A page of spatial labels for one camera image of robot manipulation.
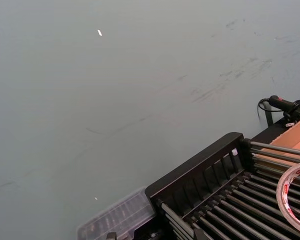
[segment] cardboard box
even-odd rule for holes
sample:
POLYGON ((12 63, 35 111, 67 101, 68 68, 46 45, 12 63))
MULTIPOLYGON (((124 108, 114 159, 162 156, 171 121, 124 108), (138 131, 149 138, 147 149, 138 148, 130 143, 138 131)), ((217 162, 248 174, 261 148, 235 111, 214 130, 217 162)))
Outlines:
MULTIPOLYGON (((285 147, 285 148, 291 148, 291 149, 299 149, 300 150, 300 121, 287 131, 285 131, 283 134, 278 136, 275 140, 273 140, 271 145, 274 146, 280 146, 280 147, 285 147)), ((274 153, 278 155, 283 155, 283 156, 289 156, 294 159, 300 159, 299 155, 291 154, 291 153, 283 153, 281 151, 276 151, 276 150, 271 150, 271 149, 262 149, 262 151, 269 152, 269 153, 274 153)), ((271 160, 273 162, 289 165, 289 166, 294 166, 296 163, 291 162, 291 161, 285 161, 273 157, 268 157, 268 156, 261 156, 257 155, 258 157, 271 160)), ((264 162, 258 162, 259 164, 266 165, 268 167, 276 168, 281 171, 286 171, 287 168, 282 168, 278 167, 277 165, 273 165, 270 163, 264 163, 264 162)))

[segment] clear tape roll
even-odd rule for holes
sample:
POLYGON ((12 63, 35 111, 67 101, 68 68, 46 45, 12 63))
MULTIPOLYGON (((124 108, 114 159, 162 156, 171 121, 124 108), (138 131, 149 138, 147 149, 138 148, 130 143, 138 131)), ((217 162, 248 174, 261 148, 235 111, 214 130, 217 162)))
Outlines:
POLYGON ((288 203, 288 191, 292 181, 300 175, 300 163, 290 167, 280 178, 276 187, 276 200, 284 218, 300 231, 300 220, 296 218, 288 203))

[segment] gray wall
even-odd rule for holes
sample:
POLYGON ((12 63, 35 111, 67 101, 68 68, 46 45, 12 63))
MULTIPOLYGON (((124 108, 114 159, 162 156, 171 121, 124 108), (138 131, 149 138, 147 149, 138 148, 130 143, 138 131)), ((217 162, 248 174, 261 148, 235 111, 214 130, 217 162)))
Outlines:
POLYGON ((0 0, 0 239, 74 239, 272 94, 300 98, 300 0, 0 0))

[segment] black dish rack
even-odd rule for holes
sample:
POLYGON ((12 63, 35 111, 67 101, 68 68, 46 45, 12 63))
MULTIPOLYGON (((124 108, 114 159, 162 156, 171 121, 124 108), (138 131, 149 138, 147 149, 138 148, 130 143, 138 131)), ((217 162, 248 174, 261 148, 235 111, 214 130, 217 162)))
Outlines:
MULTIPOLYGON (((276 200, 288 166, 251 147, 241 133, 228 133, 145 190, 171 239, 300 240, 276 200)), ((300 177, 288 200, 300 219, 300 177)))

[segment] plastic storage box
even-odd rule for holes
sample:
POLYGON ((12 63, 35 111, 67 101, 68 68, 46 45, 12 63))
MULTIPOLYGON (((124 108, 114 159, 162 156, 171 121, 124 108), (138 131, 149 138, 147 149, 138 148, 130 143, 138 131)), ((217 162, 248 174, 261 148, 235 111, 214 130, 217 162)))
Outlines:
POLYGON ((77 240, 105 240, 109 232, 116 232, 118 240, 132 240, 135 230, 154 216, 143 187, 80 226, 77 240))

